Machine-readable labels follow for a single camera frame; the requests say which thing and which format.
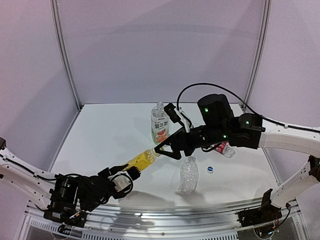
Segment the yellow drink bottle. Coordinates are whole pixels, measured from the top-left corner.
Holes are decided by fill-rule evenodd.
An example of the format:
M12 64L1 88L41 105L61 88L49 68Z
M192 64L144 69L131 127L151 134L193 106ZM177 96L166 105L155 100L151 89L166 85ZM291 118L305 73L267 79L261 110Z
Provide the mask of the yellow drink bottle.
M148 168L151 164L155 162L155 160L160 157L159 153L155 152L155 149L147 149L142 153L135 156L133 159L129 160L125 163L126 167L122 170L123 172L127 172L131 168L136 168L139 173Z

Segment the clear plastic bottle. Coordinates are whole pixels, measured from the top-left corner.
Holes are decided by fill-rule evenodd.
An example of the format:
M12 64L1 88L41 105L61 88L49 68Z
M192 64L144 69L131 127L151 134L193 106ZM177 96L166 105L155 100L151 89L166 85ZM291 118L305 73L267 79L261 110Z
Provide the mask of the clear plastic bottle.
M178 193L189 195L196 190L199 180L199 169L194 155L188 156L180 168Z

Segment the red label water bottle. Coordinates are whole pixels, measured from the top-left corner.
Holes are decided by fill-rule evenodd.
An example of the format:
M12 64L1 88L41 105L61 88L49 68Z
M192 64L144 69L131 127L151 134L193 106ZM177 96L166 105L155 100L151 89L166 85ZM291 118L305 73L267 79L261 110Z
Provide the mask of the red label water bottle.
M216 152L222 154L224 157L231 159L235 156L236 151L235 149L230 146L228 142L223 142L221 144L217 144L216 148L214 149Z

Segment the fruit tea bottle white label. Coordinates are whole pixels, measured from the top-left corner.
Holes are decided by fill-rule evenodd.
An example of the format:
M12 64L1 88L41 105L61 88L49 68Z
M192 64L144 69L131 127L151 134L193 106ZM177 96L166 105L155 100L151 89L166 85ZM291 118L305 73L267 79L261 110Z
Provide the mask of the fruit tea bottle white label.
M156 145L170 136L170 118L164 107L164 103L160 101L151 109L150 113L151 137Z

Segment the blue white bottle cap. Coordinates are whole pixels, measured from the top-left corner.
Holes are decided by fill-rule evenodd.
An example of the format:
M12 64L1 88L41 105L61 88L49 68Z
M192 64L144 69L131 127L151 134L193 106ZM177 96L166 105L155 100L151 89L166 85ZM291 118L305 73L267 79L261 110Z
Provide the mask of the blue white bottle cap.
M212 166L208 166L206 168L206 171L207 171L208 174L212 174L214 172L214 168Z

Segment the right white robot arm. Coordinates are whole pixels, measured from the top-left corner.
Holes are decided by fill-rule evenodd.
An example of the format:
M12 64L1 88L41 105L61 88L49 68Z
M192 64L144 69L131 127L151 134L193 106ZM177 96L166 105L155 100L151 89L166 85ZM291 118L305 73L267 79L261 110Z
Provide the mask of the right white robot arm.
M320 182L320 129L277 123L257 113L234 116L223 94L209 94L197 102L204 125L181 127L154 151L179 160L198 148L229 143L232 147L282 149L309 156L293 176L270 193L270 203L284 207L289 201Z

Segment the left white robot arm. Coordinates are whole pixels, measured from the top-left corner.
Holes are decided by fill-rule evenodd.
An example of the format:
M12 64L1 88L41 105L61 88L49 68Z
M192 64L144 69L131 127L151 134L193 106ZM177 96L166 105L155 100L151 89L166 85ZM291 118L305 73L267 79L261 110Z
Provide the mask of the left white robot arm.
M0 140L0 180L23 192L46 219L66 222L121 199L133 189L141 172L128 164L105 168L96 175L55 174L16 157L4 138Z

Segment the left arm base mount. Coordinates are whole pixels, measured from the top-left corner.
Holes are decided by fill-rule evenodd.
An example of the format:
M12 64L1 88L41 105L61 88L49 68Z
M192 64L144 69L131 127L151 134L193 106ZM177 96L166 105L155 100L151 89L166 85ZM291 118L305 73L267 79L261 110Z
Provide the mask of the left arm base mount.
M43 217L56 223L60 223L57 232L69 235L72 227L83 228L87 220L88 213L77 209L72 200L53 199L44 210Z

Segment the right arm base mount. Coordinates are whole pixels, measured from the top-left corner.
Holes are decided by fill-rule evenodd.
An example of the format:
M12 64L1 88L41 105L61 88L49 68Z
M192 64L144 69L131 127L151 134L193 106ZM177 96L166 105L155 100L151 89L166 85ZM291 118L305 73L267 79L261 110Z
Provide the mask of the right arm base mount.
M280 222L282 211L280 207L272 204L271 193L273 189L266 191L261 200L261 205L257 208L248 208L240 211L237 216L242 228L253 227L255 236L260 240L271 240L276 230L288 219L292 206L285 204L288 210L287 215Z

